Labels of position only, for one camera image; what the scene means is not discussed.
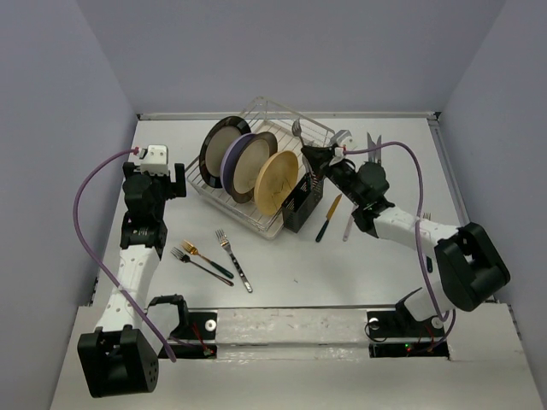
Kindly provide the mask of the silver fork teal handle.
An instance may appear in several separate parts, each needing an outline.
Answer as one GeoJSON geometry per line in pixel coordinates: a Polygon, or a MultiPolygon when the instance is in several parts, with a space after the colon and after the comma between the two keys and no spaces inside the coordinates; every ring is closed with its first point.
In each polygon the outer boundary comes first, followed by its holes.
{"type": "Polygon", "coordinates": [[[304,182],[306,191],[311,194],[318,183],[318,179],[313,171],[308,171],[304,176],[304,182]]]}

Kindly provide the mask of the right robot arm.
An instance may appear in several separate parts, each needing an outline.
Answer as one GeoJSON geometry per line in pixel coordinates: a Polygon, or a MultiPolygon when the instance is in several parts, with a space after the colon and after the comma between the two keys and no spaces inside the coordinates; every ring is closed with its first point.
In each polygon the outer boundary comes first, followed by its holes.
{"type": "Polygon", "coordinates": [[[304,146],[302,153],[315,176],[328,178],[354,204],[360,231],[417,252],[424,285],[397,303],[393,324],[400,333],[412,335],[425,320],[452,310],[471,312],[509,282],[509,270],[481,225],[443,225],[422,218],[421,211],[402,210],[385,198],[385,169],[371,161],[355,167],[342,147],[304,146]],[[436,263],[437,281],[426,272],[425,258],[436,263]]]}

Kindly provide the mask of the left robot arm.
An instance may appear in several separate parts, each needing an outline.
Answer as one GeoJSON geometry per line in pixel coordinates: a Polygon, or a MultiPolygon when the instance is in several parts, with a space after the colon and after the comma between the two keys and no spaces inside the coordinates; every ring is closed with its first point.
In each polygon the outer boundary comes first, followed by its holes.
{"type": "Polygon", "coordinates": [[[185,196],[185,167],[177,163],[170,171],[167,166],[126,162],[122,169],[127,211],[118,270],[100,265],[113,289],[94,330],[81,334],[77,344],[94,398],[152,392],[159,379],[160,353],[175,360],[168,339],[184,335],[189,327],[183,296],[148,297],[168,234],[165,205],[185,196]]]}

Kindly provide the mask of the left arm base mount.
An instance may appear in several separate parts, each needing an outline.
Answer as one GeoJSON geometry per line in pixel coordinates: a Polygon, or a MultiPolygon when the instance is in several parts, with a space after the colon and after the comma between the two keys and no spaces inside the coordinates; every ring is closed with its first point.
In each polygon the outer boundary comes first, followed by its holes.
{"type": "Polygon", "coordinates": [[[171,295],[154,297],[147,313],[163,332],[177,359],[216,357],[217,312],[190,310],[182,295],[171,295]]]}

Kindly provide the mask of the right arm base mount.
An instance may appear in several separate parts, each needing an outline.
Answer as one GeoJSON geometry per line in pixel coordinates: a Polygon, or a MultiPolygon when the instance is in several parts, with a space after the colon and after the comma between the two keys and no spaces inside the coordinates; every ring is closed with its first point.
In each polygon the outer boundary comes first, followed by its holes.
{"type": "Polygon", "coordinates": [[[367,312],[364,325],[371,358],[450,357],[444,327],[435,328],[431,316],[416,320],[404,303],[417,290],[396,303],[392,310],[367,312]]]}

